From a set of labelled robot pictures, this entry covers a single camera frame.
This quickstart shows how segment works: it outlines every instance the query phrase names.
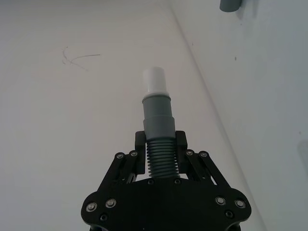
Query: gray plastic pipe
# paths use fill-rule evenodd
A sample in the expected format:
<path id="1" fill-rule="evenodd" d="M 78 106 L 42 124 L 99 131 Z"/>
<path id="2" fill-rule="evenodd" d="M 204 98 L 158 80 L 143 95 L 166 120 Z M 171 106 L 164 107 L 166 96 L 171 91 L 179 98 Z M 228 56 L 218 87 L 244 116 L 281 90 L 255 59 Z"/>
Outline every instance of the gray plastic pipe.
<path id="1" fill-rule="evenodd" d="M 152 67 L 143 73 L 144 132 L 150 177 L 179 176 L 175 158 L 175 124 L 164 70 Z"/>
<path id="2" fill-rule="evenodd" d="M 242 4 L 242 0 L 220 0 L 220 9 L 223 12 L 237 11 Z"/>

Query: black metal plate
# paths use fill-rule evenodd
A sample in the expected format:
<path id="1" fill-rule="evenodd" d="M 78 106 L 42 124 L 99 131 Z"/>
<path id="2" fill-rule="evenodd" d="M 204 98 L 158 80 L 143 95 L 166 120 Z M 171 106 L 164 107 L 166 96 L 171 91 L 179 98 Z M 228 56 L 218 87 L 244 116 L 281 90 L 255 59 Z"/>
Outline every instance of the black metal plate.
<path id="1" fill-rule="evenodd" d="M 187 179 L 180 179 L 180 184 L 173 178 L 152 179 L 152 185 L 148 180 L 115 182 L 108 190 L 92 193 L 82 206 L 83 220 L 108 231 L 226 231 L 251 214 L 247 198 L 236 189 Z M 216 203 L 218 196 L 226 199 L 225 205 Z M 110 198 L 116 199 L 116 205 L 106 208 Z M 245 202 L 245 208 L 235 205 L 238 199 Z M 90 202 L 95 202 L 97 209 L 86 212 Z M 226 211 L 231 211 L 233 218 L 227 218 Z M 108 216 L 104 222 L 100 221 L 102 214 Z"/>

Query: screw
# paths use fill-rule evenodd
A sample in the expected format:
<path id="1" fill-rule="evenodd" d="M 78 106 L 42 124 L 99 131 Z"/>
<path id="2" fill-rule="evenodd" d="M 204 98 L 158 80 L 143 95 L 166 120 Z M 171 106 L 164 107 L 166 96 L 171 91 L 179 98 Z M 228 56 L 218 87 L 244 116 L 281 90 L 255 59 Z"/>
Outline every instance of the screw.
<path id="1" fill-rule="evenodd" d="M 107 214 L 104 213 L 101 215 L 101 218 L 100 218 L 101 221 L 107 221 L 107 219 L 108 219 Z"/>
<path id="2" fill-rule="evenodd" d="M 227 210 L 225 212 L 225 215 L 226 215 L 227 218 L 230 218 L 230 219 L 232 219 L 234 217 L 234 214 L 230 210 Z"/>
<path id="3" fill-rule="evenodd" d="M 238 206 L 239 208 L 245 208 L 245 207 L 246 207 L 244 201 L 237 200 L 237 201 L 235 201 L 235 204 L 236 204 L 236 206 Z"/>
<path id="4" fill-rule="evenodd" d="M 97 204 L 92 202 L 92 203 L 89 203 L 86 207 L 86 211 L 87 212 L 93 212 L 97 207 Z"/>
<path id="5" fill-rule="evenodd" d="M 116 205 L 116 200 L 111 198 L 111 199 L 106 201 L 105 205 L 106 205 L 107 208 L 112 208 Z"/>
<path id="6" fill-rule="evenodd" d="M 174 183 L 175 183 L 175 184 L 181 184 L 181 181 L 180 181 L 180 179 L 175 179 L 175 180 L 174 180 Z"/>
<path id="7" fill-rule="evenodd" d="M 216 197 L 215 201 L 216 201 L 216 203 L 219 204 L 219 205 L 225 205 L 225 204 L 226 204 L 225 198 L 220 197 L 220 196 L 219 196 L 219 197 Z"/>
<path id="8" fill-rule="evenodd" d="M 123 153 L 119 153 L 118 155 L 116 155 L 116 157 L 117 157 L 118 159 L 121 159 L 121 158 L 124 157 L 124 154 L 123 154 Z"/>
<path id="9" fill-rule="evenodd" d="M 207 153 L 202 152 L 202 153 L 200 153 L 200 156 L 202 156 L 202 157 L 207 157 Z"/>
<path id="10" fill-rule="evenodd" d="M 148 180 L 148 184 L 149 184 L 149 185 L 154 184 L 154 180 L 152 180 L 152 179 Z"/>

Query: bolt head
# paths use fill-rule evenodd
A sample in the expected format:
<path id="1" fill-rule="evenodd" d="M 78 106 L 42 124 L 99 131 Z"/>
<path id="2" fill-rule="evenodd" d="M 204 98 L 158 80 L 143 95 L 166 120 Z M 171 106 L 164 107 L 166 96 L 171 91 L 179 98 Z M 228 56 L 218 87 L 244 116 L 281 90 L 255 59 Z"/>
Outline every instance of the bolt head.
<path id="1" fill-rule="evenodd" d="M 225 204 L 226 204 L 225 198 L 220 197 L 220 196 L 219 196 L 219 197 L 216 197 L 215 201 L 216 201 L 216 203 L 219 204 L 219 205 L 225 205 Z"/>
<path id="2" fill-rule="evenodd" d="M 207 157 L 207 153 L 202 152 L 202 153 L 200 153 L 200 156 Z"/>
<path id="3" fill-rule="evenodd" d="M 118 159 L 121 159 L 121 158 L 124 157 L 124 154 L 123 154 L 123 153 L 119 153 L 118 155 L 116 155 L 116 157 L 117 157 Z"/>
<path id="4" fill-rule="evenodd" d="M 86 207 L 86 211 L 87 212 L 93 212 L 97 207 L 97 204 L 92 202 L 92 203 L 89 203 Z"/>
<path id="5" fill-rule="evenodd" d="M 244 201 L 241 201 L 241 200 L 235 201 L 235 204 L 236 204 L 236 206 L 238 206 L 239 208 L 245 208 L 245 207 L 246 207 L 245 202 L 244 202 Z"/>
<path id="6" fill-rule="evenodd" d="M 109 199 L 106 201 L 106 207 L 107 208 L 112 208 L 116 205 L 116 200 L 115 199 Z"/>

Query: white wall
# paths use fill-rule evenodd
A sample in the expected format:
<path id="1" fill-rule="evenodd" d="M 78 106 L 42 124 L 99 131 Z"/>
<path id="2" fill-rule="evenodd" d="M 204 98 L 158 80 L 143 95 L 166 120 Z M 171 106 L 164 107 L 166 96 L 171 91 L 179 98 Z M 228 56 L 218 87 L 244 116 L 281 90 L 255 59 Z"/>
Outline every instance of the white wall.
<path id="1" fill-rule="evenodd" d="M 89 229 L 81 205 L 114 154 L 134 148 L 143 129 L 141 74 L 152 65 L 166 71 L 176 127 L 189 146 L 208 150 L 251 199 L 164 2 L 1 3 L 0 31 L 1 230 Z M 255 214 L 243 230 L 261 230 Z"/>
<path id="2" fill-rule="evenodd" d="M 307 230 L 308 1 L 172 6 L 268 230 Z"/>

